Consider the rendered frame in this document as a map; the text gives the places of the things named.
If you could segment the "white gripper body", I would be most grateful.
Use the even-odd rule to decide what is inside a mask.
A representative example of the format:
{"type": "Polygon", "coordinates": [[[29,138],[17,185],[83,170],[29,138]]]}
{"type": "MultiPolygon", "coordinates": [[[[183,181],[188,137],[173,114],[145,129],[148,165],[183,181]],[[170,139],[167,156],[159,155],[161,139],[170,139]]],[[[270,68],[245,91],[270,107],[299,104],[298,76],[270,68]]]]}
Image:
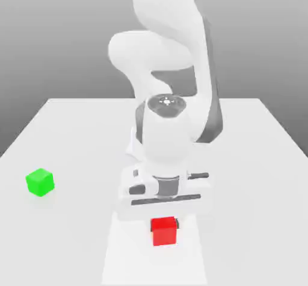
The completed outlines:
{"type": "Polygon", "coordinates": [[[206,187],[170,198],[129,195],[117,192],[117,214],[120,220],[150,220],[162,217],[185,217],[209,214],[214,206],[214,189],[206,187]]]}

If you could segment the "small red cube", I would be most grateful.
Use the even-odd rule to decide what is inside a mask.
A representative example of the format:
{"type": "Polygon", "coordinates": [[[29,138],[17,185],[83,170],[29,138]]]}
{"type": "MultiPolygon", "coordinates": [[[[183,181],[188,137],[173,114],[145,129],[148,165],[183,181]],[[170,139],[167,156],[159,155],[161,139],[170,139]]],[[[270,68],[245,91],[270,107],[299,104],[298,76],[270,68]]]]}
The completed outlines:
{"type": "Polygon", "coordinates": [[[150,230],[154,246],[176,243],[178,222],[175,217],[161,217],[152,219],[150,230]]]}

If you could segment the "small green cube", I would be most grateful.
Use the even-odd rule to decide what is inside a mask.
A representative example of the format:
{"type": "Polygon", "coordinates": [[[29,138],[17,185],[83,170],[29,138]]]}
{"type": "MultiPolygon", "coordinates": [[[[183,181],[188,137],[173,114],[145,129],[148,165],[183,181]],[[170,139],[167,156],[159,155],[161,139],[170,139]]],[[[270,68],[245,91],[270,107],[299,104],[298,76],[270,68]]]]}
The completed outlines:
{"type": "Polygon", "coordinates": [[[43,168],[33,171],[25,179],[28,191],[38,197],[48,194],[55,188],[53,174],[43,168]]]}

